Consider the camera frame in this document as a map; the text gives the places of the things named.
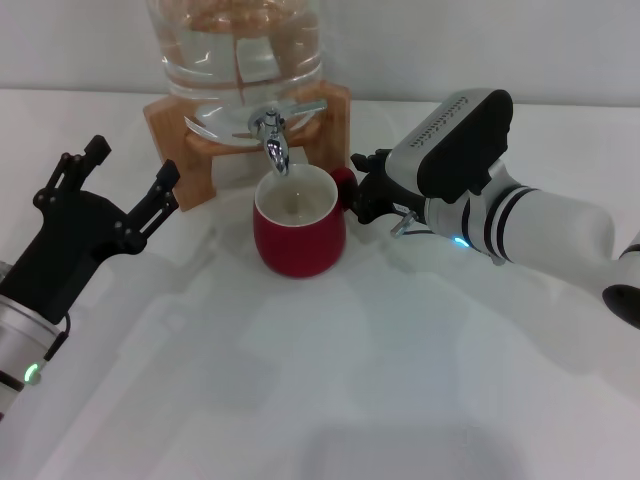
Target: water in mug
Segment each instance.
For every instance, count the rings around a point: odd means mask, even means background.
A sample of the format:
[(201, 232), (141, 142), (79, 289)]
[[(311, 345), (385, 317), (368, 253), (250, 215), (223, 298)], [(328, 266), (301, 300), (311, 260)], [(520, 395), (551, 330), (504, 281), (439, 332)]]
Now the water in mug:
[(320, 79), (318, 18), (306, 0), (147, 3), (176, 95), (245, 111)]
[(334, 194), (324, 185), (283, 177), (260, 203), (262, 213), (282, 225), (299, 226), (323, 218), (334, 204)]

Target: blue indicator light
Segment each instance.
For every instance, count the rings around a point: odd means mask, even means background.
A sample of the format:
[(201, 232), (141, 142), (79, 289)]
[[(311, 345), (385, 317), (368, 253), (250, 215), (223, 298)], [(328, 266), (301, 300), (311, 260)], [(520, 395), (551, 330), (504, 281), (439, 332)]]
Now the blue indicator light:
[(460, 245), (461, 247), (464, 247), (464, 248), (469, 248), (469, 246), (470, 246), (467, 242), (464, 241), (464, 239), (462, 239), (460, 237), (455, 237), (453, 239), (453, 241), (455, 243), (457, 243), (458, 245)]

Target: wooden stand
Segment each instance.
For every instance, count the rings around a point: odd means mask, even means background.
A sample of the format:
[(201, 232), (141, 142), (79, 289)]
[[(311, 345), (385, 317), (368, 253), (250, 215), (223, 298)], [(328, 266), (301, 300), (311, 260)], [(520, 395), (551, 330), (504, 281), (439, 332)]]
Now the wooden stand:
[[(316, 114), (303, 128), (287, 136), (289, 147), (304, 147), (309, 163), (327, 172), (349, 163), (351, 92), (320, 82), (292, 94), (299, 103), (327, 100), (326, 111)], [(189, 130), (184, 117), (192, 118), (197, 104), (177, 97), (165, 97), (144, 109), (149, 130), (164, 162), (171, 159), (180, 171), (174, 195), (182, 211), (190, 210), (216, 196), (212, 179), (215, 157), (257, 152), (262, 147), (230, 147), (206, 140)]]

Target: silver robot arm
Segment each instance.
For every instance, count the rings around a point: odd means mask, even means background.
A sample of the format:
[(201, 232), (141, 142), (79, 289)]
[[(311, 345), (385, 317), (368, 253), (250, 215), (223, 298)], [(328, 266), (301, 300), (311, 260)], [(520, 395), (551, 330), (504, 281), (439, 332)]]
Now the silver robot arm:
[(573, 284), (640, 328), (640, 233), (613, 259), (615, 229), (602, 208), (521, 185), (500, 156), (513, 102), (503, 90), (459, 92), (393, 150), (365, 158), (354, 195), (361, 223), (396, 213), (489, 256)]

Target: cable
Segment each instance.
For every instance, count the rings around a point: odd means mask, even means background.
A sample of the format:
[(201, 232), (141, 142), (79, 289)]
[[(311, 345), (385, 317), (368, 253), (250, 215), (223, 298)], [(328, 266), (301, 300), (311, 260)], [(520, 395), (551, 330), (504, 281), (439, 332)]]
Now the cable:
[(68, 313), (64, 314), (64, 318), (67, 320), (67, 326), (64, 329), (64, 332), (60, 332), (53, 344), (49, 347), (49, 350), (44, 356), (45, 362), (50, 362), (53, 356), (58, 353), (58, 350), (62, 346), (62, 344), (69, 338), (69, 332), (71, 331), (71, 317)]
[(435, 235), (431, 230), (413, 230), (411, 232), (404, 232), (404, 235)]

